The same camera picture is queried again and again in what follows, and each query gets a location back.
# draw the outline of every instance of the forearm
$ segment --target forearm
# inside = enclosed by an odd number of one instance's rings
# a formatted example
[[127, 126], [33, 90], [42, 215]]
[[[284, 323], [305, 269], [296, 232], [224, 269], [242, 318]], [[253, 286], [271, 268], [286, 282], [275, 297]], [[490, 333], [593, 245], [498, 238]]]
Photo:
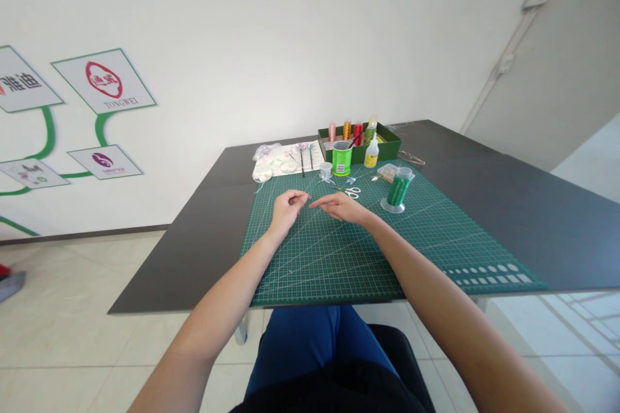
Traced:
[[379, 217], [369, 216], [363, 226], [378, 243], [414, 311], [459, 371], [481, 412], [497, 411], [500, 405], [505, 411], [563, 410], [450, 278]]
[[247, 312], [282, 238], [268, 231], [208, 291], [169, 350], [213, 362]]
[[215, 359], [249, 308], [281, 234], [268, 231], [185, 320], [130, 412], [198, 411]]

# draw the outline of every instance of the logo sign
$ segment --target logo sign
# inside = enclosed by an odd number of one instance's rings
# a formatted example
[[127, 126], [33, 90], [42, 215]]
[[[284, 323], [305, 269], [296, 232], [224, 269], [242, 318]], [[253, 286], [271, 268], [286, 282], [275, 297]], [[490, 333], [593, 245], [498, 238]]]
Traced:
[[118, 145], [67, 152], [97, 179], [114, 179], [143, 174]]
[[157, 105], [120, 48], [52, 66], [97, 114]]
[[37, 159], [0, 163], [0, 171], [32, 189], [69, 184], [66, 179]]
[[106, 168], [110, 168], [111, 166], [114, 166], [114, 162], [111, 160], [111, 158], [107, 157], [104, 154], [93, 153], [92, 158], [95, 162], [99, 163], [101, 166], [104, 166]]
[[90, 85], [108, 97], [118, 98], [123, 95], [120, 77], [103, 65], [89, 61], [86, 65], [86, 77]]
[[10, 46], [0, 46], [0, 108], [14, 113], [64, 103]]

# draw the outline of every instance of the red logo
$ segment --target red logo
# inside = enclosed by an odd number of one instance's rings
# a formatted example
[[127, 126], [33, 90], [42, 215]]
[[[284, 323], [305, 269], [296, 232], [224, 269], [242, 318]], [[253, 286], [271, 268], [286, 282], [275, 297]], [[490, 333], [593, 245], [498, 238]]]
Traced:
[[86, 65], [88, 83], [112, 98], [119, 98], [123, 93], [123, 83], [113, 71], [103, 65], [89, 61]]

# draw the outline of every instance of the green container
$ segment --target green container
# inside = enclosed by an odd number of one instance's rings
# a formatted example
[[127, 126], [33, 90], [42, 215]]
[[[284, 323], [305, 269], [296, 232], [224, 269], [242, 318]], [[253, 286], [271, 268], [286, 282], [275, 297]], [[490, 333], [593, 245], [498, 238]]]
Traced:
[[[364, 131], [366, 131], [366, 126], [368, 123], [364, 123]], [[336, 136], [342, 136], [342, 126], [336, 127]], [[400, 144], [402, 140], [386, 128], [381, 123], [377, 123], [377, 136], [381, 136], [385, 139], [385, 142], [379, 144], [379, 157], [377, 161], [385, 161], [388, 159], [398, 158], [398, 151], [400, 150]], [[336, 169], [336, 163], [334, 160], [334, 150], [326, 150], [325, 142], [329, 141], [329, 129], [319, 129], [318, 130], [318, 144], [321, 146], [321, 152], [323, 152], [323, 158], [325, 161], [328, 161], [334, 164], [334, 169]], [[352, 165], [360, 165], [364, 162], [364, 156], [366, 155], [366, 149], [368, 145], [360, 145], [354, 146], [351, 149], [351, 164]]]
[[348, 141], [339, 141], [334, 144], [332, 173], [336, 176], [348, 176], [351, 174], [351, 154], [353, 148], [348, 148]]

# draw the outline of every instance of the hand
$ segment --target hand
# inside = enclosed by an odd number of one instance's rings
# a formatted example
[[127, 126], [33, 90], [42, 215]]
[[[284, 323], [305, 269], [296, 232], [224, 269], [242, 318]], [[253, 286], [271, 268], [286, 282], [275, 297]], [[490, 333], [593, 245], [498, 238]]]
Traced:
[[287, 190], [277, 197], [269, 231], [284, 239], [307, 200], [308, 194], [301, 190]]
[[322, 210], [326, 211], [332, 218], [339, 221], [348, 221], [349, 223], [358, 224], [360, 226], [364, 226], [369, 220], [376, 216], [342, 192], [325, 196], [310, 204], [310, 208], [316, 207], [321, 207]]

